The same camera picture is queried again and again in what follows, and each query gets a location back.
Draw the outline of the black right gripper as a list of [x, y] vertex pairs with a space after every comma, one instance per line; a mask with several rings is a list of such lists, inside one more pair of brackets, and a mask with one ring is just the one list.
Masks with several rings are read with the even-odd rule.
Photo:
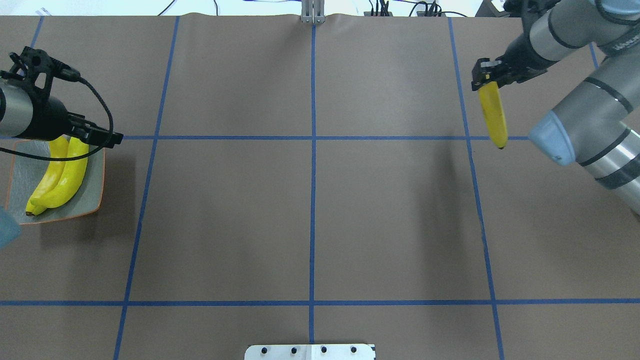
[[477, 92], [491, 82], [496, 82], [499, 89], [513, 83], [522, 84], [543, 75], [556, 63], [539, 55], [528, 34], [521, 34], [495, 60], [484, 57], [475, 62], [471, 70], [471, 90]]

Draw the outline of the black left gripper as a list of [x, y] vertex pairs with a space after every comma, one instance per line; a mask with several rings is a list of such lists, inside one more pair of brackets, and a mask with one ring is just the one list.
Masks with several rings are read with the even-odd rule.
[[69, 112], [64, 103], [54, 96], [46, 101], [34, 101], [32, 107], [32, 118], [26, 130], [22, 132], [23, 139], [54, 141], [62, 135], [68, 135], [90, 146], [112, 149], [121, 145], [124, 138], [122, 133], [108, 129], [86, 128], [85, 117]]

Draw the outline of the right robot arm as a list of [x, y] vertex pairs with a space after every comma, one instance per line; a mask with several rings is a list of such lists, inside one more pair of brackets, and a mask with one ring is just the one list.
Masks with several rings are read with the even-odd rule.
[[603, 188], [640, 209], [640, 139], [624, 123], [638, 111], [639, 2], [637, 0], [506, 0], [522, 33], [496, 59], [480, 58], [471, 73], [491, 141], [506, 146], [499, 89], [543, 75], [576, 50], [595, 44], [597, 68], [542, 117], [528, 139], [560, 166], [578, 164]]

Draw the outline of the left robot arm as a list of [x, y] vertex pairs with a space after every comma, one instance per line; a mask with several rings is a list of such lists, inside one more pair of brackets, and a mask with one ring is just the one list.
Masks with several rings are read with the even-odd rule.
[[112, 149], [120, 145], [122, 133], [114, 130], [114, 117], [94, 87], [81, 79], [103, 106], [109, 128], [103, 128], [84, 115], [70, 112], [50, 89], [16, 79], [1, 81], [1, 135], [28, 141], [54, 141], [70, 136], [96, 148]]

